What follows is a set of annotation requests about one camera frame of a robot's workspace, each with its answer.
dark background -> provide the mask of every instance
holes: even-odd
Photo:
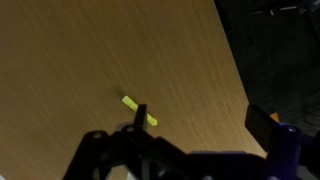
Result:
[[[216,0],[251,104],[313,135],[320,127],[320,8],[271,16],[262,0]]]

wooden table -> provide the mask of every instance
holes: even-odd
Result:
[[[61,179],[87,131],[133,120],[124,95],[148,104],[152,135],[185,152],[263,154],[212,0],[4,0],[0,16],[7,179]]]

yellow object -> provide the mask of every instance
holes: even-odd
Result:
[[[131,98],[129,98],[128,96],[125,96],[122,98],[122,102],[129,106],[132,110],[134,110],[135,112],[138,109],[138,104],[135,103]],[[152,125],[152,126],[156,126],[158,124],[158,121],[152,117],[150,114],[147,114],[147,120],[148,122]]]

yellow plastic piece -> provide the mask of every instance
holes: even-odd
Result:
[[[128,96],[125,96],[122,98],[122,102],[127,105],[128,107],[130,107],[132,110],[134,110],[135,112],[138,109],[138,104],[136,102],[134,102],[131,98],[129,98]],[[152,126],[156,126],[158,124],[158,121],[152,117],[150,114],[147,114],[147,121],[152,125]]]

wood grain surface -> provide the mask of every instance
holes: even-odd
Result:
[[[124,95],[185,152],[263,154],[212,0],[3,0],[0,17],[5,178],[61,179],[87,131],[133,120]]]

